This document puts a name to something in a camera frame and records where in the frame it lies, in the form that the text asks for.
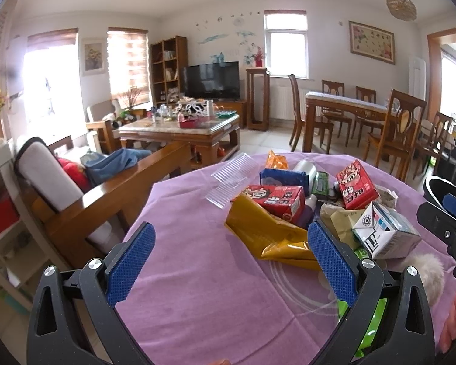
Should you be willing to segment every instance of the purple tablecloth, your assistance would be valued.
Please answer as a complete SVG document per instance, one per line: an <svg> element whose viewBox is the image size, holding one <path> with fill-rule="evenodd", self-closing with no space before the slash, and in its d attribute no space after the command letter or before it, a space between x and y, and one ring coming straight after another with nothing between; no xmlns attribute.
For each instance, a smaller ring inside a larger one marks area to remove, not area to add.
<svg viewBox="0 0 456 365"><path fill-rule="evenodd" d="M309 159L334 176L354 161L347 155L287 154L289 167ZM254 157L262 168L266 156ZM255 260L225 226L228 208L207 200L220 165L153 187L127 237L143 221L157 242L127 300L117 310L156 365L307 365L337 324L334 294L322 272ZM417 228L417 253L436 254L444 265L444 294L432 309L436 341L456 292L454 260L445 245L417 223L424 198L394 177L365 164L375 184L394 190L397 210ZM254 172L253 183L257 183Z"/></svg>

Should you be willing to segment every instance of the television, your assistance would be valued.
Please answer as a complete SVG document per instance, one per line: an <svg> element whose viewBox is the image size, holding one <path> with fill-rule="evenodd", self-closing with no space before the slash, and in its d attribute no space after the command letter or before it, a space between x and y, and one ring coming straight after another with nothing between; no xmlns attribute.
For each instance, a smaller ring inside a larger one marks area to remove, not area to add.
<svg viewBox="0 0 456 365"><path fill-rule="evenodd" d="M184 93L195 99L240 99L238 62L192 65L183 69Z"/></svg>

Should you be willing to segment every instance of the silver screw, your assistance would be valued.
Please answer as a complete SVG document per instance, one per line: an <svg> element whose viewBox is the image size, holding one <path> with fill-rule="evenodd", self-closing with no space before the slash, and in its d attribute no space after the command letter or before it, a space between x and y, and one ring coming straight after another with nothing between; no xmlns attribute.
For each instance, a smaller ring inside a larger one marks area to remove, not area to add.
<svg viewBox="0 0 456 365"><path fill-rule="evenodd" d="M361 263L363 267L367 269L373 269L375 267L375 263L373 263L371 259L364 259Z"/></svg>
<svg viewBox="0 0 456 365"><path fill-rule="evenodd" d="M44 270L44 275L50 276L51 274L54 274L55 271L56 271L56 268L54 266L49 266L46 268L46 270Z"/></svg>
<svg viewBox="0 0 456 365"><path fill-rule="evenodd" d="M417 269L413 266L409 266L407 268L407 272L409 272L409 274L412 274L413 276L417 276Z"/></svg>
<svg viewBox="0 0 456 365"><path fill-rule="evenodd" d="M88 263L88 267L90 269L97 269L99 268L100 266L102 265L102 260L101 259L92 259L89 263Z"/></svg>

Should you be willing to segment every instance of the framed picture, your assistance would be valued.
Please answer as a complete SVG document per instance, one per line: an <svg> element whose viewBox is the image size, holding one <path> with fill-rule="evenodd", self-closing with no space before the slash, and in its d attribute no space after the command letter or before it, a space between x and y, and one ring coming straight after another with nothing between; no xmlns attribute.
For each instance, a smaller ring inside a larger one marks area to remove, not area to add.
<svg viewBox="0 0 456 365"><path fill-rule="evenodd" d="M350 52L395 64L393 33L350 21Z"/></svg>
<svg viewBox="0 0 456 365"><path fill-rule="evenodd" d="M106 73L106 38L83 38L80 67L82 76Z"/></svg>

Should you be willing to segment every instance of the chandelier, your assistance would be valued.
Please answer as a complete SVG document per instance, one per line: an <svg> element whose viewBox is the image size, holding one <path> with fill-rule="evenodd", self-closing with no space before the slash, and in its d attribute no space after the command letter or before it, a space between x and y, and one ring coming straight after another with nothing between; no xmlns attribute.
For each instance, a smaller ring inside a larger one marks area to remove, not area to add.
<svg viewBox="0 0 456 365"><path fill-rule="evenodd" d="M397 19L406 22L417 19L417 8L411 0L387 0L387 7Z"/></svg>

